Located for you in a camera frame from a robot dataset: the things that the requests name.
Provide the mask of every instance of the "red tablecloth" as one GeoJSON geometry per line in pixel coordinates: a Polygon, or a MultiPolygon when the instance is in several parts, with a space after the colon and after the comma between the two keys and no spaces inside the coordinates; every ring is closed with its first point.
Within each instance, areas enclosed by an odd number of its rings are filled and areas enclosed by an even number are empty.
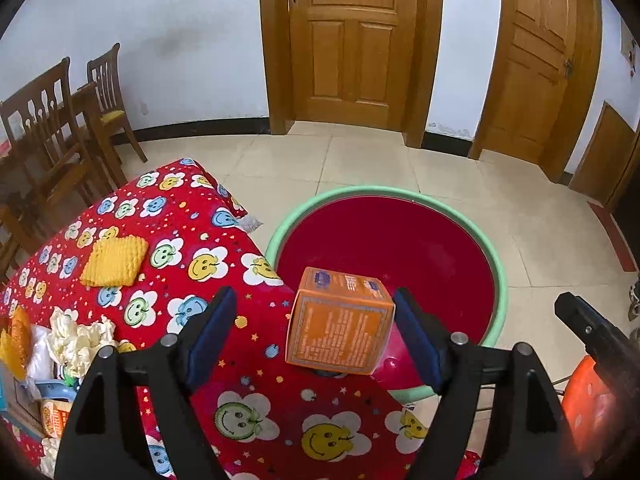
{"type": "MultiPolygon", "coordinates": [[[[10,281],[2,311],[23,304],[31,322],[44,326],[53,306],[76,311],[83,324],[104,314],[119,341],[143,348],[178,332],[220,286],[231,285],[238,296],[235,327],[209,382],[191,397],[231,478],[404,478],[426,429],[370,377],[323,378],[284,362],[294,293],[239,227],[245,214],[193,160],[168,164],[51,239],[10,281]],[[149,242],[137,282],[121,289],[82,286],[92,244],[114,234],[149,242]]],[[[144,388],[139,401],[156,470],[170,476],[144,388]]],[[[28,437],[20,445],[38,455],[38,443],[28,437]]]]}

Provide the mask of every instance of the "beige floor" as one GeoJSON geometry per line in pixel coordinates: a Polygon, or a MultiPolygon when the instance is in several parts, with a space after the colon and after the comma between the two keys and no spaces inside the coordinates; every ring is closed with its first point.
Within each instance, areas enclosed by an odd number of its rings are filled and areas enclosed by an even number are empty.
{"type": "MultiPolygon", "coordinates": [[[[586,198],[550,183],[527,162],[494,152],[475,161],[406,148],[396,132],[300,122],[283,137],[155,140],[143,149],[147,164],[129,146],[118,148],[129,178],[193,157],[264,222],[252,235],[261,250],[295,206],[337,186],[380,184],[438,197],[477,223],[502,259],[510,299],[498,345],[531,343],[552,379],[569,375],[584,355],[578,339],[554,317],[561,292],[579,294],[630,331],[627,291],[635,273],[622,271],[586,198]]],[[[473,291],[468,293],[472,300],[473,291]]],[[[489,401],[482,398],[481,404],[489,401]]],[[[432,398],[416,406],[425,423],[436,404],[432,398]]],[[[488,417],[478,414],[470,449],[481,452],[488,417]]]]}

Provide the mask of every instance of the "metal screw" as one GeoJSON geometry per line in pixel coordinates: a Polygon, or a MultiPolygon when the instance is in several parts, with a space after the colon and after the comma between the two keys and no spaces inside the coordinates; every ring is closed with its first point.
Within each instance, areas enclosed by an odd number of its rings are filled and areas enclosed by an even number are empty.
{"type": "Polygon", "coordinates": [[[451,334],[451,341],[456,345],[466,345],[469,342],[469,336],[464,332],[454,332],[451,334]]]}
{"type": "Polygon", "coordinates": [[[101,359],[106,359],[107,357],[111,357],[115,348],[111,345],[103,346],[98,350],[98,357],[101,359]]]}
{"type": "Polygon", "coordinates": [[[177,342],[178,342],[178,336],[173,333],[164,334],[160,338],[160,344],[166,348],[169,348],[169,346],[175,345],[177,342]]]}
{"type": "Polygon", "coordinates": [[[533,348],[528,343],[518,343],[516,345],[516,350],[518,351],[519,354],[522,354],[522,355],[533,354],[533,348]]]}

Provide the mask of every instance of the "black baseboard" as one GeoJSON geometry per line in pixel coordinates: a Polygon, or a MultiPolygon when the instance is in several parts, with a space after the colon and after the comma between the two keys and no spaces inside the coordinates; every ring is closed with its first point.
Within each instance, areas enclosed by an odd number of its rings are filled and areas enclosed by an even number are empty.
{"type": "Polygon", "coordinates": [[[425,132],[422,138],[423,150],[432,152],[450,153],[451,155],[467,156],[471,149],[471,140],[449,137],[434,132],[425,132]]]}
{"type": "Polygon", "coordinates": [[[573,177],[574,177],[573,173],[567,173],[566,171],[563,171],[562,172],[562,176],[560,177],[560,180],[558,181],[558,184],[562,184],[563,186],[568,186],[573,177]]]}
{"type": "MultiPolygon", "coordinates": [[[[144,140],[176,139],[178,137],[270,134],[271,130],[268,117],[248,117],[165,124],[164,126],[134,130],[134,133],[136,139],[143,142],[144,140]]],[[[124,133],[113,136],[114,144],[126,144],[127,142],[129,140],[124,133]]]]}

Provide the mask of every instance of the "white wall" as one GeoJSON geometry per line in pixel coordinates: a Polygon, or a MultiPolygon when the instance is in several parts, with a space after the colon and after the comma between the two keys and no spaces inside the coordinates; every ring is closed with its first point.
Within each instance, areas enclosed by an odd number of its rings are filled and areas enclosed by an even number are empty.
{"type": "Polygon", "coordinates": [[[494,65],[501,0],[443,0],[426,129],[472,139],[494,65]]]}
{"type": "Polygon", "coordinates": [[[134,129],[268,115],[259,0],[26,0],[0,40],[0,99],[65,56],[73,91],[116,41],[134,129]]]}
{"type": "Polygon", "coordinates": [[[620,53],[620,14],[611,0],[602,0],[602,52],[600,68],[593,98],[575,145],[574,152],[564,168],[575,173],[593,136],[604,101],[613,106],[633,129],[640,117],[640,73],[631,78],[629,63],[620,53]]]}

